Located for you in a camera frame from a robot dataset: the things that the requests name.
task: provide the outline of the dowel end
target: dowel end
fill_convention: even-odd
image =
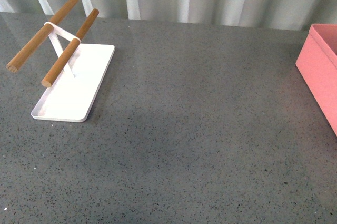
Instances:
[[[16,73],[18,71],[17,67],[10,65],[9,63],[6,65],[6,68],[13,73]]]
[[[52,86],[52,84],[46,80],[42,80],[41,83],[46,88],[50,88]]]

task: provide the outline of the speckled gray surface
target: speckled gray surface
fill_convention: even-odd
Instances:
[[[97,19],[87,121],[34,120],[47,20],[0,14],[1,223],[337,223],[337,137],[294,66],[307,33]],[[61,24],[75,33],[81,17]]]

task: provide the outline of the pink box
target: pink box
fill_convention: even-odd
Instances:
[[[337,25],[313,24],[296,66],[337,134]]]

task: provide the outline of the white rectangular base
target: white rectangular base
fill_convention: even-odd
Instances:
[[[80,44],[68,62],[73,76],[62,71],[32,110],[33,118],[85,121],[114,51],[113,45]]]

